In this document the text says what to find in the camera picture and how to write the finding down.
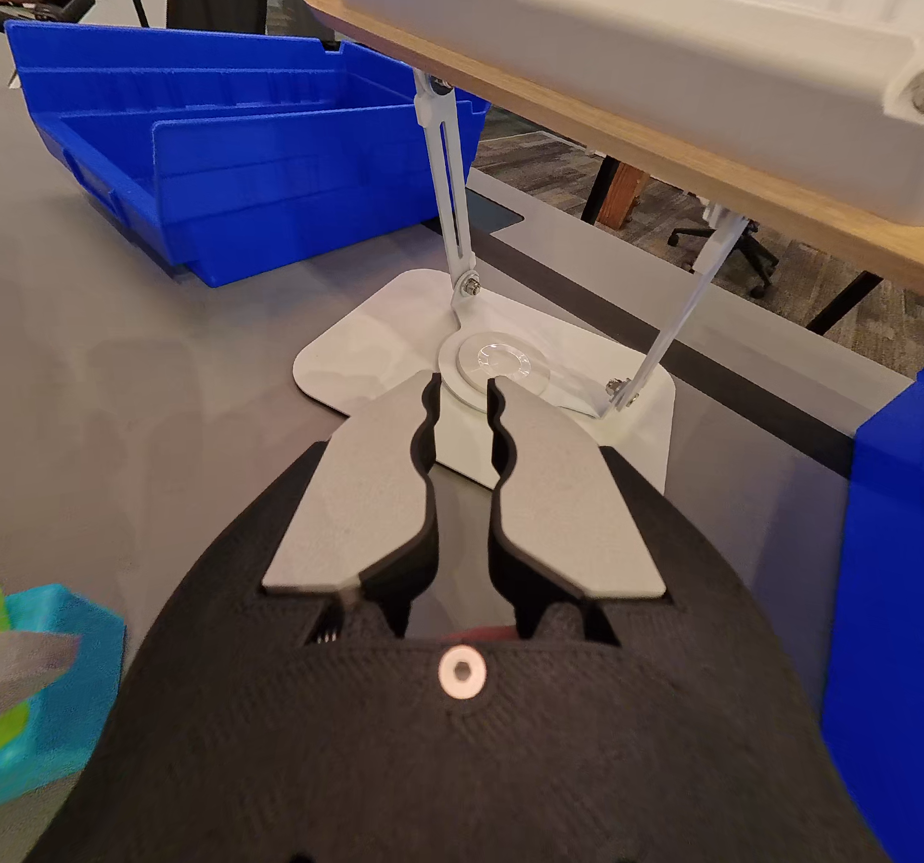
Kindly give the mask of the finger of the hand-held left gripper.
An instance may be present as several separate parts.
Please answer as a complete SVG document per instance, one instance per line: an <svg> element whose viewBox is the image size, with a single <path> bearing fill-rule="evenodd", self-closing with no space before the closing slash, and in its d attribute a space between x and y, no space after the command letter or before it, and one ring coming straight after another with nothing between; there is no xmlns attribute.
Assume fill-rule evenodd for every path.
<svg viewBox="0 0 924 863"><path fill-rule="evenodd" d="M1 633L1 713L5 714L64 675L76 660L79 636Z"/></svg>

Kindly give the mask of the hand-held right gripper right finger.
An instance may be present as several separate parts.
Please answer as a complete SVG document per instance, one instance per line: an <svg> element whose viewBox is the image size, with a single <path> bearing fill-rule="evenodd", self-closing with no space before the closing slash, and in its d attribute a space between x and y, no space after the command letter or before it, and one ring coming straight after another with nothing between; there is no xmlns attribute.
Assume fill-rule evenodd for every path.
<svg viewBox="0 0 924 863"><path fill-rule="evenodd" d="M605 603L657 602L667 586L595 439L562 409L505 376L487 390L491 464L489 574L533 638L557 604L578 626Z"/></svg>

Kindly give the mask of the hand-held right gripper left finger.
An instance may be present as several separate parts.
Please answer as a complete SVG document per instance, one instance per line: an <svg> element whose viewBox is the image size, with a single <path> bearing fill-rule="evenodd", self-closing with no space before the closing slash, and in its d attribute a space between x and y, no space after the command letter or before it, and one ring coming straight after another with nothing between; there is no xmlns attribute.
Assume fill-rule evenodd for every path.
<svg viewBox="0 0 924 863"><path fill-rule="evenodd" d="M439 564L430 472L441 390L439 374L417 372L332 434L261 580L266 593L374 603L405 637Z"/></svg>

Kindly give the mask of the teal cube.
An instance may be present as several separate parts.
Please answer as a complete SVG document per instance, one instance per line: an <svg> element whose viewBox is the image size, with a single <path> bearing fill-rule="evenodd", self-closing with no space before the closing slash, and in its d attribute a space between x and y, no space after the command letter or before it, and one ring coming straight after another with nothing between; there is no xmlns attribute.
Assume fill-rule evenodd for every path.
<svg viewBox="0 0 924 863"><path fill-rule="evenodd" d="M79 637L76 660L32 696L22 732L2 746L1 803L78 774L100 738L121 680L123 619L59 585L6 594L13 630Z"/></svg>

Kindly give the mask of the blue plastic bin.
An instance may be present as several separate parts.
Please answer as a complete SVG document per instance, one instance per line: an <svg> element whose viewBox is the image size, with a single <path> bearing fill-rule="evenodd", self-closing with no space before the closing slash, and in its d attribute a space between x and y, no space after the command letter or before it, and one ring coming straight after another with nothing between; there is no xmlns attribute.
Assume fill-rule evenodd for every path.
<svg viewBox="0 0 924 863"><path fill-rule="evenodd" d="M856 434L821 730L889 857L922 861L922 372Z"/></svg>
<svg viewBox="0 0 924 863"><path fill-rule="evenodd" d="M412 68L352 42L10 21L45 147L220 287L437 216Z"/></svg>

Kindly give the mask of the grey desk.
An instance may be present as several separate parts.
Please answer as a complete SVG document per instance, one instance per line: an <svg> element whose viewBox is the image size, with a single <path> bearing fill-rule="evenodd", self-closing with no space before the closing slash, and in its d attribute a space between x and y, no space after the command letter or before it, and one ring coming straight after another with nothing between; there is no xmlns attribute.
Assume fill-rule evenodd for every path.
<svg viewBox="0 0 924 863"><path fill-rule="evenodd" d="M414 225L228 286L122 236L2 83L2 587L122 615L127 671L29 861L888 861L821 742L854 440L682 346L666 477L595 440L668 593L540 593L474 640L450 697L448 619L513 618L538 568L493 542L501 493L446 465L455 397L410 389L434 581L410 627L377 592L262 577L345 417L296 355L368 298L445 267Z"/></svg>

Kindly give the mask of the black wheeled office chair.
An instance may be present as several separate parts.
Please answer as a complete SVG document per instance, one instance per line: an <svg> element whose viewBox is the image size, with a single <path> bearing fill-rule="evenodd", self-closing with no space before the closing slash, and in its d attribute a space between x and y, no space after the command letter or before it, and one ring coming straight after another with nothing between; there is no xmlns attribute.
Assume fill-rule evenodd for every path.
<svg viewBox="0 0 924 863"><path fill-rule="evenodd" d="M756 233L758 229L758 222L749 220L734 244L733 250L738 251L746 259L748 265L759 278L759 283L750 289L749 296L753 299L762 300L772 286L771 276L776 270L779 258L757 240ZM712 234L713 229L710 226L675 228L667 238L666 243L668 246L675 247L678 246L682 236L692 236L705 241Z"/></svg>

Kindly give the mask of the wooden pillar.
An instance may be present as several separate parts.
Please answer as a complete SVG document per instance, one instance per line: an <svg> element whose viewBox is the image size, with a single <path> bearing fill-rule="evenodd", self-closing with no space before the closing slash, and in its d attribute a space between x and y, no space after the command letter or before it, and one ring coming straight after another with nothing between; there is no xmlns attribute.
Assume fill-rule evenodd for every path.
<svg viewBox="0 0 924 863"><path fill-rule="evenodd" d="M650 174L630 164L620 163L604 197L597 223L614 231L623 228L650 181Z"/></svg>

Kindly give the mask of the instruction board on stand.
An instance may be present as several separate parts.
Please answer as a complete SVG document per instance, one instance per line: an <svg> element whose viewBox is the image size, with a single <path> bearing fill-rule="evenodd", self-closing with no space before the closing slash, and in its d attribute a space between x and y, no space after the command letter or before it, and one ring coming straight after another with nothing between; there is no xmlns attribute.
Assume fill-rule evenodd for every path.
<svg viewBox="0 0 924 863"><path fill-rule="evenodd" d="M399 274L293 376L351 416L441 372L438 460L487 488L485 387L510 372L664 489L676 390L660 363L748 219L922 285L922 0L305 2L413 67L449 271ZM453 220L454 92L437 78L710 204L719 230L646 357L479 285L467 210Z"/></svg>

